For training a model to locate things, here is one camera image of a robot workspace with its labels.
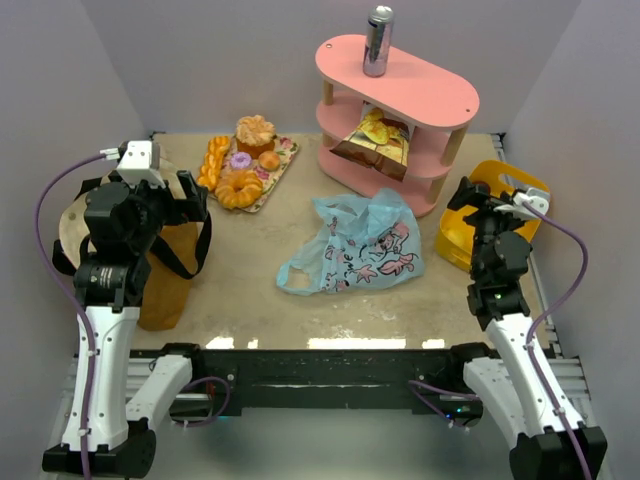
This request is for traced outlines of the brown paper tote bag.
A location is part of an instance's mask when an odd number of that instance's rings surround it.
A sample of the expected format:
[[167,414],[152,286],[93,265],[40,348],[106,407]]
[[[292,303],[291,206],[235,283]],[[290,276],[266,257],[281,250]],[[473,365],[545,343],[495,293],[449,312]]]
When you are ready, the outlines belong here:
[[126,205],[127,185],[116,192],[121,202],[97,201],[88,196],[112,183],[120,184],[112,171],[85,180],[73,204],[59,224],[60,238],[54,242],[52,262],[61,274],[76,284],[81,305],[95,300],[99,306],[133,306],[140,309],[138,326],[146,331],[174,328],[181,318],[192,279],[202,270],[208,254],[212,222],[187,222],[165,226],[159,234],[129,235]]

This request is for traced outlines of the brown chips bag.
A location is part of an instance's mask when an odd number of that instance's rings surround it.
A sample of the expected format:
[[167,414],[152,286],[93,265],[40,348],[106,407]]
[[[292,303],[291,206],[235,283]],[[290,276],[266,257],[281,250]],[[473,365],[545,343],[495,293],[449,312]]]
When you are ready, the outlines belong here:
[[402,181],[415,126],[379,106],[363,101],[356,128],[330,152],[350,162],[375,169],[392,180]]

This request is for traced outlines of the blue printed plastic bag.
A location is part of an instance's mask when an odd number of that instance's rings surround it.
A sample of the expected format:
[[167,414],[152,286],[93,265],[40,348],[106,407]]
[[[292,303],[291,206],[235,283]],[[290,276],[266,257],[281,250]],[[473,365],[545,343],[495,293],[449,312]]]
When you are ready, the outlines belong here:
[[416,217],[397,192],[315,198],[313,205],[323,226],[280,267],[281,290],[301,296],[381,290],[425,273]]

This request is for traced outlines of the silver drink can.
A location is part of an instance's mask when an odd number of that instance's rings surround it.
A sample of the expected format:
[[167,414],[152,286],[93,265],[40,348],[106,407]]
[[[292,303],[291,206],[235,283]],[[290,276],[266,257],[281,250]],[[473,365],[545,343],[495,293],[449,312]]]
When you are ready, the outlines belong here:
[[369,77],[381,77],[387,69],[394,11],[389,6],[378,5],[369,12],[367,24],[363,73]]

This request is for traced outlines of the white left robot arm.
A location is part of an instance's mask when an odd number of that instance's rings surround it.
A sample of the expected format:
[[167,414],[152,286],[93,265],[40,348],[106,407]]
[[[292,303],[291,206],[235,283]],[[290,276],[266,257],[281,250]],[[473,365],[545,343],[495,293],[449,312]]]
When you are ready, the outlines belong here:
[[59,254],[73,266],[69,295],[78,311],[74,398],[60,443],[43,454],[47,473],[142,479],[156,453],[156,429],[175,397],[203,371],[193,344],[170,344],[133,398],[126,397],[131,342],[155,256],[178,277],[193,278],[162,238],[190,228],[202,264],[212,222],[206,191],[188,171],[153,185],[113,172],[83,183],[61,219]]

